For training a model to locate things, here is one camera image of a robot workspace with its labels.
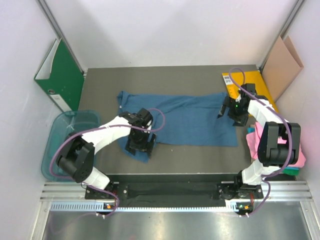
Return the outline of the blue t shirt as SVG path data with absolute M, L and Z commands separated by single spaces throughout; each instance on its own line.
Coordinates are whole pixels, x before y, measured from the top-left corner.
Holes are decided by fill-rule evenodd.
M 120 91 L 116 99 L 119 113 L 150 110 L 152 128 L 157 129 L 156 144 L 236 147 L 233 120 L 227 115 L 218 117 L 226 96 L 225 92 L 191 96 Z

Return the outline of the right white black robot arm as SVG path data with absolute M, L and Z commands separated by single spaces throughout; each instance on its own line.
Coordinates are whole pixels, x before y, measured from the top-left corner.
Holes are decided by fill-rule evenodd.
M 262 181 L 283 166 L 298 161 L 301 127 L 279 117 L 267 97 L 257 94 L 255 84 L 243 84 L 238 92 L 236 99 L 224 98 L 217 116 L 221 118 L 227 113 L 234 126 L 238 127 L 245 126 L 249 116 L 255 118 L 262 127 L 257 157 L 234 177 L 233 183 L 219 183 L 217 189 L 224 200 L 261 199 Z

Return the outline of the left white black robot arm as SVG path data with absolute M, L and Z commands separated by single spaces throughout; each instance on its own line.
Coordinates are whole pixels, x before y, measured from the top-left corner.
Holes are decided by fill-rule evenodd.
M 131 155 L 151 157 L 156 141 L 153 116 L 145 108 L 137 113 L 122 112 L 110 122 L 90 130 L 69 135 L 53 155 L 52 162 L 76 183 L 85 184 L 102 198 L 114 191 L 109 177 L 94 167 L 95 155 L 111 143 L 126 138 L 124 149 Z

